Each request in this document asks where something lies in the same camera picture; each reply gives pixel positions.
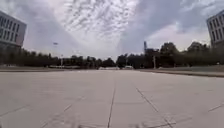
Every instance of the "window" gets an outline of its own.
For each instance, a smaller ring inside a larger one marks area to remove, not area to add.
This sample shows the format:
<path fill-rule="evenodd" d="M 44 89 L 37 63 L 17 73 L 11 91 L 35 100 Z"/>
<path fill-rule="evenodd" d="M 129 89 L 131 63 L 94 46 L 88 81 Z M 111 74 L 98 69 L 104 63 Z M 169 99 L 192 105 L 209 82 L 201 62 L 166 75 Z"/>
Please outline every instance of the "window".
<path fill-rule="evenodd" d="M 17 24 L 17 29 L 16 29 L 16 32 L 18 32 L 19 31 L 19 24 Z"/>
<path fill-rule="evenodd" d="M 15 31 L 15 29 L 16 29 L 16 23 L 13 24 L 12 31 Z"/>
<path fill-rule="evenodd" d="M 18 34 L 15 35 L 14 41 L 17 42 Z"/>
<path fill-rule="evenodd" d="M 13 37 L 14 37 L 14 33 L 12 32 L 12 33 L 11 33 L 10 41 L 13 41 Z"/>
<path fill-rule="evenodd" d="M 209 24 L 210 24 L 210 28 L 213 29 L 212 22 L 209 22 Z"/>
<path fill-rule="evenodd" d="M 221 16 L 219 16 L 219 22 L 220 22 L 221 25 L 223 25 Z"/>
<path fill-rule="evenodd" d="M 219 29 L 219 36 L 220 36 L 220 39 L 222 39 L 222 30 Z"/>
<path fill-rule="evenodd" d="M 9 20 L 7 20 L 6 28 L 9 28 Z"/>
<path fill-rule="evenodd" d="M 4 19 L 4 25 L 3 25 L 3 27 L 6 28 L 6 19 Z"/>
<path fill-rule="evenodd" d="M 4 40 L 6 39 L 6 35 L 7 35 L 7 31 L 4 31 L 4 37 L 3 37 Z"/>
<path fill-rule="evenodd" d="M 9 29 L 11 30 L 12 28 L 12 21 L 10 21 L 10 24 L 9 24 Z"/>
<path fill-rule="evenodd" d="M 2 17 L 0 16 L 0 26 L 2 26 Z"/>
<path fill-rule="evenodd" d="M 3 35 L 3 29 L 1 28 L 0 29 L 0 38 L 2 38 L 2 35 Z"/>
<path fill-rule="evenodd" d="M 2 20 L 1 20 L 1 22 L 0 22 L 0 25 L 1 25 L 1 27 L 3 26 L 3 23 L 4 23 L 4 18 L 3 17 L 1 17 L 2 18 Z"/>
<path fill-rule="evenodd" d="M 219 27 L 219 21 L 218 21 L 218 19 L 216 18 L 215 21 L 216 21 L 217 26 Z"/>
<path fill-rule="evenodd" d="M 6 38 L 6 40 L 9 40 L 9 35 L 10 35 L 10 32 L 7 31 L 7 38 Z"/>
<path fill-rule="evenodd" d="M 216 28 L 216 23 L 215 23 L 215 20 L 213 20 L 213 24 L 214 24 L 214 26 L 215 26 L 215 28 Z"/>
<path fill-rule="evenodd" d="M 219 34 L 217 30 L 215 30 L 215 35 L 216 35 L 216 39 L 219 40 Z"/>
<path fill-rule="evenodd" d="M 214 33 L 214 31 L 212 31 L 212 39 L 215 41 L 215 33 Z"/>

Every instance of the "building facade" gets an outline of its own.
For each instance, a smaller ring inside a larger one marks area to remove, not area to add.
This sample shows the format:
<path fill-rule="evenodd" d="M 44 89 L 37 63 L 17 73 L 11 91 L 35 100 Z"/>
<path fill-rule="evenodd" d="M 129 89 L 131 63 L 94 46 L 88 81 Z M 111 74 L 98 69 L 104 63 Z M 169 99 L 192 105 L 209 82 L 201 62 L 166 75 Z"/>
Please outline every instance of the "building facade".
<path fill-rule="evenodd" d="M 211 46 L 213 48 L 224 46 L 224 10 L 210 17 L 207 20 L 207 25 L 211 38 Z"/>
<path fill-rule="evenodd" d="M 21 48 L 26 32 L 26 24 L 0 11 L 0 48 Z"/>

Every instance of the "gray pavement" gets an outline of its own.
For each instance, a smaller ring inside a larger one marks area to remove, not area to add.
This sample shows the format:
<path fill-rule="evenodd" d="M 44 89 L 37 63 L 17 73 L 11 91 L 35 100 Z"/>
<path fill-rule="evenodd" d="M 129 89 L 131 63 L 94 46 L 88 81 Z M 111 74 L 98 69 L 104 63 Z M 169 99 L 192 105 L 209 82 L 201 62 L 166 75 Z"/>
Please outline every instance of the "gray pavement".
<path fill-rule="evenodd" d="M 138 71 L 0 73 L 3 128 L 223 128 L 224 79 Z"/>

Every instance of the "stone pavement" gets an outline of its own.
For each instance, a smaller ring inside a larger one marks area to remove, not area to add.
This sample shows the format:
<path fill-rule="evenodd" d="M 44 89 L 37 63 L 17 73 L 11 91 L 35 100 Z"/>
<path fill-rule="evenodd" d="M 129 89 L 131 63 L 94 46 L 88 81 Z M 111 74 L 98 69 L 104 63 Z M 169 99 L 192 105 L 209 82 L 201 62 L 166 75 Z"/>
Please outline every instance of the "stone pavement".
<path fill-rule="evenodd" d="M 224 79 L 138 71 L 0 73 L 3 128 L 223 128 Z"/>

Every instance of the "tall building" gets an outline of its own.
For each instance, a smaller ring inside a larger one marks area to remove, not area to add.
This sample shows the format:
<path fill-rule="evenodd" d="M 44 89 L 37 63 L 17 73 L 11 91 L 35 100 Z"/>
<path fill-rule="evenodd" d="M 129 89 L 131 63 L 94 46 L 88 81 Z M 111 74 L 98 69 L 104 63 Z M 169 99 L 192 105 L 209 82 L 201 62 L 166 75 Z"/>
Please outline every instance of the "tall building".
<path fill-rule="evenodd" d="M 224 48 L 224 10 L 207 20 L 208 30 L 213 48 Z"/>
<path fill-rule="evenodd" d="M 148 48 L 148 46 L 147 46 L 147 42 L 144 41 L 144 53 L 146 52 L 147 48 Z"/>
<path fill-rule="evenodd" d="M 0 48 L 4 51 L 23 46 L 26 24 L 0 11 Z"/>

